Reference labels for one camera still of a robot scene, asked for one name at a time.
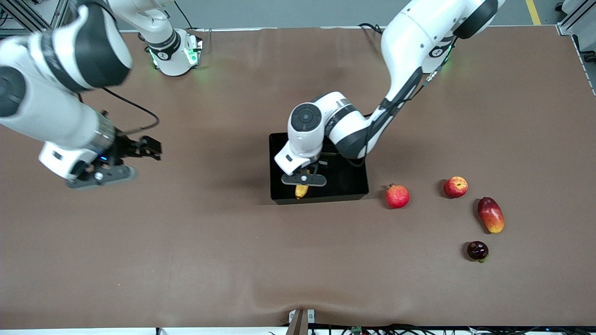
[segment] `black button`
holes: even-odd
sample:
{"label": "black button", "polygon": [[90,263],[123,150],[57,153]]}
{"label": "black button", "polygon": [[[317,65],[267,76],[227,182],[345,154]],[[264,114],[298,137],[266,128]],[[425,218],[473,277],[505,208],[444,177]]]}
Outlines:
{"label": "black button", "polygon": [[310,123],[314,117],[315,113],[313,113],[310,109],[303,109],[298,114],[298,119],[302,123]]}
{"label": "black button", "polygon": [[307,125],[306,125],[306,130],[307,131],[311,131],[313,129],[315,129],[319,124],[321,123],[321,117],[320,116],[315,116],[312,121],[310,121]]}
{"label": "black button", "polygon": [[73,168],[70,170],[70,174],[78,176],[85,171],[87,166],[89,166],[87,163],[80,160],[74,164]]}

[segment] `gray floor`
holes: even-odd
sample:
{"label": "gray floor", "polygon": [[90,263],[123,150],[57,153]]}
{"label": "gray floor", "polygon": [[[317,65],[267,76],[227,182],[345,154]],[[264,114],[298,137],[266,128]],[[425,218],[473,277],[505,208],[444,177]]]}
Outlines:
{"label": "gray floor", "polygon": [[[194,27],[202,29],[237,29],[255,27],[356,26],[363,22],[387,25],[408,0],[177,0]],[[533,0],[541,24],[556,24],[564,14],[554,10],[559,0]],[[174,27],[187,28],[178,9],[166,7]],[[507,0],[499,10],[494,26],[532,26],[526,0]],[[120,23],[122,30],[131,30]],[[585,65],[588,76],[596,82],[596,64]]]}

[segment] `yellow floor line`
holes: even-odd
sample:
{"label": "yellow floor line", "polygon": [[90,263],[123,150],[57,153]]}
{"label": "yellow floor line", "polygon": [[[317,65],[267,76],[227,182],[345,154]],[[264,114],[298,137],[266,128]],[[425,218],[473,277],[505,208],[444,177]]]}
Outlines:
{"label": "yellow floor line", "polygon": [[532,23],[535,26],[540,26],[542,23],[540,22],[540,17],[538,17],[538,11],[536,10],[534,0],[526,0],[526,5],[527,10],[530,12],[530,16],[532,17]]}

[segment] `metal frame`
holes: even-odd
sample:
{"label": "metal frame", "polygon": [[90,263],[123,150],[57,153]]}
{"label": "metal frame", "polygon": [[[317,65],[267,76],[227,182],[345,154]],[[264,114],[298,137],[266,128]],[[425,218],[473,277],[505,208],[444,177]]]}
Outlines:
{"label": "metal frame", "polygon": [[34,8],[23,0],[0,0],[0,5],[19,22],[23,29],[0,29],[0,38],[9,36],[28,35],[30,32],[55,29],[62,26],[69,19],[70,0],[58,0],[58,5],[50,22],[47,22]]}
{"label": "metal frame", "polygon": [[562,35],[573,34],[573,25],[577,23],[586,13],[596,6],[596,0],[584,0],[580,6],[575,8],[573,12],[569,13],[563,21],[557,23],[559,31]]}

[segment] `circular button pad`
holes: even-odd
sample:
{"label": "circular button pad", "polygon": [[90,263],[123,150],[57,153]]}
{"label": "circular button pad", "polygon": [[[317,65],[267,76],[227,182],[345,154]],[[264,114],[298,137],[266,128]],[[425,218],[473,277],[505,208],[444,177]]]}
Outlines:
{"label": "circular button pad", "polygon": [[314,130],[322,120],[321,111],[312,103],[304,103],[294,108],[291,115],[291,124],[294,130],[309,132]]}

